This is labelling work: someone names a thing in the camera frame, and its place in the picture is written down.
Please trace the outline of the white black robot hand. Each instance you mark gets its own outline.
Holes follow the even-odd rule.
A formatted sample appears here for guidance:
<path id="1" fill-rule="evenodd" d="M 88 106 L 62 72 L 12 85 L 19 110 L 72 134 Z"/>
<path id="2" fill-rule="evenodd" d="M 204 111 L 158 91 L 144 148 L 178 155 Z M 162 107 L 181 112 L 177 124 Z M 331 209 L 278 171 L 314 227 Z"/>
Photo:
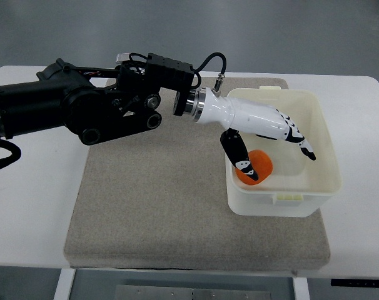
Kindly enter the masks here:
<path id="1" fill-rule="evenodd" d="M 316 159 L 312 146 L 293 120 L 267 104 L 217 96 L 210 88 L 202 88 L 198 91 L 194 119 L 200 124 L 222 125 L 225 131 L 221 134 L 220 143 L 227 158 L 240 173 L 254 181 L 260 176 L 249 158 L 241 133 L 297 144 L 306 157 L 312 161 Z"/>

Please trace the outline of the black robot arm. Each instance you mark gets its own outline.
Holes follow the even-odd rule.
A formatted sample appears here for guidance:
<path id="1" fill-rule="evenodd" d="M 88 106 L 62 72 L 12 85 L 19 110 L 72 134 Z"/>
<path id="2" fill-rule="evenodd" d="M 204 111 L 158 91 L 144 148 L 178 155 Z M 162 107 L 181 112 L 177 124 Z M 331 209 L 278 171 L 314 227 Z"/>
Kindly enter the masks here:
<path id="1" fill-rule="evenodd" d="M 161 88 L 176 92 L 173 113 L 181 116 L 201 84 L 201 68 L 150 53 L 131 53 L 113 69 L 78 67 L 58 59 L 37 80 L 0 86 L 0 148 L 21 157 L 14 136 L 60 126 L 88 146 L 149 131 L 161 124 Z"/>

